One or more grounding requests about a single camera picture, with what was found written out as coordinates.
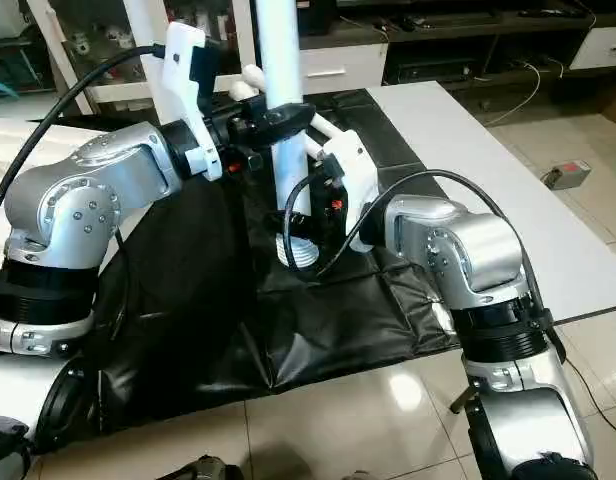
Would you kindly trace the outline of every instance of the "white clamp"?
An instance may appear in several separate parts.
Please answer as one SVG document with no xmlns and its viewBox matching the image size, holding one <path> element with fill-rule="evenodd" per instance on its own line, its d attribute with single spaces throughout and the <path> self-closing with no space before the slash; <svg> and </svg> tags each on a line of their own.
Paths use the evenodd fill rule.
<svg viewBox="0 0 616 480">
<path fill-rule="evenodd" d="M 323 146 L 323 152 L 334 155 L 344 171 L 341 183 L 348 195 L 346 214 L 346 234 L 348 234 L 363 213 L 364 205 L 379 195 L 377 167 L 354 130 L 342 132 L 328 140 Z M 357 234 L 350 243 L 350 248 L 364 253 L 372 250 L 372 245 L 363 243 Z"/>
<path fill-rule="evenodd" d="M 193 175 L 202 173 L 208 180 L 217 180 L 223 174 L 219 153 L 204 124 L 204 116 L 197 106 L 199 84 L 190 80 L 193 52 L 204 48 L 203 30 L 172 22 L 166 36 L 162 83 L 174 95 L 174 110 L 188 126 L 198 147 L 186 152 Z"/>
</svg>

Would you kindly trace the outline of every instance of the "white cabinet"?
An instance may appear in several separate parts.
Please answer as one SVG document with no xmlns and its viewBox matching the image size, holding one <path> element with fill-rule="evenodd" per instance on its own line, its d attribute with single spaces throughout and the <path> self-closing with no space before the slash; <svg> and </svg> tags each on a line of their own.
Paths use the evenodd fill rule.
<svg viewBox="0 0 616 480">
<path fill-rule="evenodd" d="M 133 44 L 163 43 L 168 23 L 202 27 L 220 43 L 215 90 L 225 91 L 255 62 L 249 0 L 28 0 L 49 50 L 68 86 L 94 66 Z M 77 102 L 82 113 L 96 104 L 152 98 L 157 113 L 166 99 L 152 92 L 159 60 L 144 56 L 113 69 Z"/>
<path fill-rule="evenodd" d="M 381 85 L 387 47 L 387 44 L 374 44 L 302 50 L 304 93 Z"/>
<path fill-rule="evenodd" d="M 571 70 L 616 66 L 616 27 L 593 28 L 581 44 Z"/>
</svg>

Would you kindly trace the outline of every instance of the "drawer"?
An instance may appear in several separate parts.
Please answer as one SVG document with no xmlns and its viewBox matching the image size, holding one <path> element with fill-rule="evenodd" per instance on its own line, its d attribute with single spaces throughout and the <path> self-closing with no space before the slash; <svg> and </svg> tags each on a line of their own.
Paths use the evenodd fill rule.
<svg viewBox="0 0 616 480">
<path fill-rule="evenodd" d="M 570 68 L 616 66 L 616 27 L 593 28 L 581 44 Z"/>
<path fill-rule="evenodd" d="M 302 50 L 304 93 L 381 85 L 387 47 L 387 44 L 375 44 Z"/>
</svg>

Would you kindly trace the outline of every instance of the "white table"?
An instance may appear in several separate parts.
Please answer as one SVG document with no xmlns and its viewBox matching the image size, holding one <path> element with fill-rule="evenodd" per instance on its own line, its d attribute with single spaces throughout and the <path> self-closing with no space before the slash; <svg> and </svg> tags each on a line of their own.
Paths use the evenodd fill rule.
<svg viewBox="0 0 616 480">
<path fill-rule="evenodd" d="M 556 320 L 616 308 L 616 256 L 511 153 L 434 82 L 369 90 L 393 125 L 428 168 L 453 170 L 488 192 L 523 238 L 544 302 Z M 0 119 L 0 176 L 33 124 Z M 98 132 L 52 127 L 28 166 L 62 160 Z M 473 211 L 485 205 L 445 179 L 449 197 Z M 145 209 L 122 226 L 126 236 Z M 0 265 L 10 231 L 0 213 Z M 116 250 L 111 242 L 106 261 Z"/>
</svg>

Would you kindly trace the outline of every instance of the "black plastic sheet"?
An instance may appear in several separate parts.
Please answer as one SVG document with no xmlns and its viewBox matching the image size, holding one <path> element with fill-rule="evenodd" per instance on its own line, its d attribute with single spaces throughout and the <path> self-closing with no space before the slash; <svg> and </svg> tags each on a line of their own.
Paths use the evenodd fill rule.
<svg viewBox="0 0 616 480">
<path fill-rule="evenodd" d="M 365 91 L 312 99 L 361 136 L 382 188 L 424 167 Z M 402 192 L 443 195 L 431 179 Z M 155 204 L 126 242 L 129 317 L 115 256 L 100 279 L 86 353 L 101 368 L 106 429 L 398 363 L 456 346 L 439 324 L 423 270 L 375 248 L 347 252 L 332 275 L 305 284 L 277 260 L 261 199 L 233 181 L 189 181 Z"/>
</svg>

